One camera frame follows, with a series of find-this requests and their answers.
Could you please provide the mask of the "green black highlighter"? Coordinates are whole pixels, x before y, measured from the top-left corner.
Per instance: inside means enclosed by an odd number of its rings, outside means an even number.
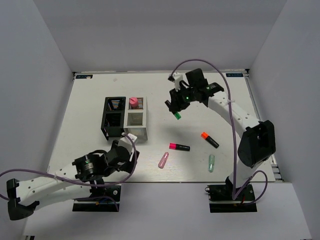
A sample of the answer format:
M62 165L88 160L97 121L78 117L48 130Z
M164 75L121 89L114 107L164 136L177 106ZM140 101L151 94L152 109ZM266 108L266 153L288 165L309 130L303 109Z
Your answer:
M174 117L175 117L177 120L179 120L179 119L181 118L181 115L179 114L179 112L173 111L171 102L170 102L169 100L166 100L164 103L165 103L165 105L168 107L168 110L174 115Z

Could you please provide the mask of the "orange black highlighter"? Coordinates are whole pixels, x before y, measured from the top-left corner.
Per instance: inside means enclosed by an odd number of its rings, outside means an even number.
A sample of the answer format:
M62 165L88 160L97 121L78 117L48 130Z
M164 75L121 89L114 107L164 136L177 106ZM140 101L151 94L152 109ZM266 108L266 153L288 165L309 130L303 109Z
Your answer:
M213 146L214 148L218 148L220 145L210 136L208 135L206 132L202 132L201 133L201 137L206 140L211 146Z

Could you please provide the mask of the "pink capped clear tube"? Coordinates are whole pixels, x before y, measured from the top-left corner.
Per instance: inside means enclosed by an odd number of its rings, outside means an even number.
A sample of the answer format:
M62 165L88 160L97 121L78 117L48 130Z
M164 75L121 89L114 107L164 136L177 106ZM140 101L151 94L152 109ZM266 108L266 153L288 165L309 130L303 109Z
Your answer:
M136 110L139 108L139 101L136 97L130 97L129 98L129 108L131 110Z

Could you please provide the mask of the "pink translucent small tube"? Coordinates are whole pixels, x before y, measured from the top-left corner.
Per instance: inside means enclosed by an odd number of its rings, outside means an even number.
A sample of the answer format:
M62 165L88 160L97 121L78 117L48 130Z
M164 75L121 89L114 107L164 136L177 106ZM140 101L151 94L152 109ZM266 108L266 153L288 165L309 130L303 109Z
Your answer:
M166 165L166 162L167 162L167 160L168 160L168 157L169 157L169 153L168 153L168 152L165 152L165 153L163 154L163 156L161 157L159 163L158 163L158 167L159 167L160 169L163 169L163 168L164 168L164 166Z

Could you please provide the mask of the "pink black highlighter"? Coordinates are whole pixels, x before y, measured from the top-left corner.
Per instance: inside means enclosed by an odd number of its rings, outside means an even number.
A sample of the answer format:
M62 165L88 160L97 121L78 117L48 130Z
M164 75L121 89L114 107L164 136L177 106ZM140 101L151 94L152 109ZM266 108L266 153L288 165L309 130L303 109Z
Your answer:
M189 152L191 150L191 147L188 145L183 145L183 144L178 144L178 143L170 143L169 149Z

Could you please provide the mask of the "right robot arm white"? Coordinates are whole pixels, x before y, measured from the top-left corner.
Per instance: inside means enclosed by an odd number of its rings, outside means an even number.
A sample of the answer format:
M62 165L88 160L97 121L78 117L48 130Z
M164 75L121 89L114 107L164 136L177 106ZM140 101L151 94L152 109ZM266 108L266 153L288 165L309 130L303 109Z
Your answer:
M230 100L224 88L218 83L208 83L200 68L185 74L172 73L168 80L174 83L167 100L169 111L179 118L179 112L192 102L204 104L220 115L230 126L234 138L240 143L234 145L236 166L227 177L226 195L236 200L244 193L244 186L253 178L258 167L276 151L275 127L269 120L261 121L244 111Z

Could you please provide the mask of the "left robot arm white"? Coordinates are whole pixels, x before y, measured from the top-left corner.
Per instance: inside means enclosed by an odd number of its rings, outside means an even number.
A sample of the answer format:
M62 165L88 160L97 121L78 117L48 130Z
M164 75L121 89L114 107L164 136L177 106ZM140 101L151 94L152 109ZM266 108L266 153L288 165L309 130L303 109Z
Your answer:
M98 149L75 159L53 174L39 172L38 177L6 182L7 210L12 221L31 216L36 210L68 200L80 203L93 201L119 211L121 180L105 182L115 172L133 174L139 151L137 137L128 134L112 142L109 151Z

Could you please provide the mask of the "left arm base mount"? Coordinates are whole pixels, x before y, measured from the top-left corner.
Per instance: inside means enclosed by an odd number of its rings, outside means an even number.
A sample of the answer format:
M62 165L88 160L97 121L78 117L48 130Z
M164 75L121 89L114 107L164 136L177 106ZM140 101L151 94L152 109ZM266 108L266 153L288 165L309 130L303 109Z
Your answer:
M108 212L116 213L120 210L121 184L106 188L90 190L89 197L76 198L73 202L73 212Z

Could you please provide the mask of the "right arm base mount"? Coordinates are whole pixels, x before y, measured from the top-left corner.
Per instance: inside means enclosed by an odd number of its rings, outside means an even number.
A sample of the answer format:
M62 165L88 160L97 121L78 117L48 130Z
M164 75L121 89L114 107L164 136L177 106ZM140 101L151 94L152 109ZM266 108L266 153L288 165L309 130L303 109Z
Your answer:
M224 184L207 185L210 213L256 213L256 200L253 186L248 184L236 197L232 198L233 184L227 178Z

